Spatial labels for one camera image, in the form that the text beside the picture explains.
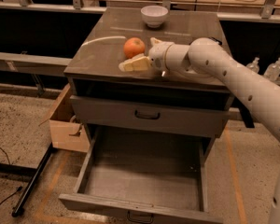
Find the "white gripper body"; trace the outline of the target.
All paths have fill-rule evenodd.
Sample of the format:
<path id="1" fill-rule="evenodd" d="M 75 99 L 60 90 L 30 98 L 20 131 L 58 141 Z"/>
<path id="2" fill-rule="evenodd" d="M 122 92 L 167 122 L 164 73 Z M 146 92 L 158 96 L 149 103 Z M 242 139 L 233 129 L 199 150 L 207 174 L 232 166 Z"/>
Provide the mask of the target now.
<path id="1" fill-rule="evenodd" d="M 148 52 L 151 65 L 162 73 L 169 71 L 166 65 L 166 53 L 173 44 L 173 42 L 160 42 L 154 44 Z"/>

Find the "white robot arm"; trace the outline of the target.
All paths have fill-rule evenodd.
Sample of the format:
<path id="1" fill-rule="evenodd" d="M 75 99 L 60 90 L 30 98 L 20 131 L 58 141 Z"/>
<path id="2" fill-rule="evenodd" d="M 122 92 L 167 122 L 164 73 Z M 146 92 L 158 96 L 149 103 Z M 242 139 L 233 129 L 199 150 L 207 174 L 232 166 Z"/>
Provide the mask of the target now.
<path id="1" fill-rule="evenodd" d="M 150 39 L 148 55 L 139 54 L 119 64 L 123 72 L 155 68 L 185 77 L 212 76 L 280 142 L 280 86 L 236 62 L 218 42 L 198 38 L 189 45 Z"/>

